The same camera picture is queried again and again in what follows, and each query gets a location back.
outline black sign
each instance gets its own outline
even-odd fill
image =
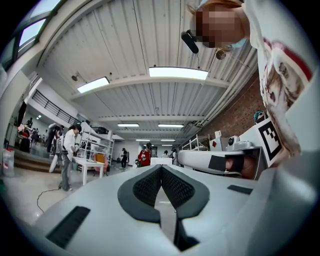
[[[271,161],[282,149],[276,129],[271,121],[258,129],[263,139],[269,161]]]

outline white table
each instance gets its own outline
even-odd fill
[[[104,163],[103,162],[96,162],[96,161],[87,161],[87,159],[82,157],[75,157],[73,156],[72,159],[79,165],[82,165],[82,173],[83,173],[83,182],[82,184],[87,184],[87,170],[88,167],[100,167],[100,174],[99,178],[102,178],[104,174]]]
[[[151,165],[172,165],[172,158],[151,157]]]

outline staircase railing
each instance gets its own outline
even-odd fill
[[[61,118],[62,120],[66,121],[67,123],[71,125],[80,124],[81,122],[63,111],[60,107],[52,103],[50,100],[48,100],[40,91],[35,90],[35,94],[32,96],[32,99],[40,104],[44,109],[48,110],[58,118]]]

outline red object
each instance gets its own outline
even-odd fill
[[[138,159],[141,161],[143,166],[149,166],[151,163],[151,155],[150,151],[143,151],[141,150],[140,154],[138,155]]]

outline white container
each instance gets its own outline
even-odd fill
[[[3,151],[3,167],[2,172],[4,176],[7,177],[14,177],[15,171],[14,171],[14,165],[15,165],[15,152],[12,150],[5,149]]]

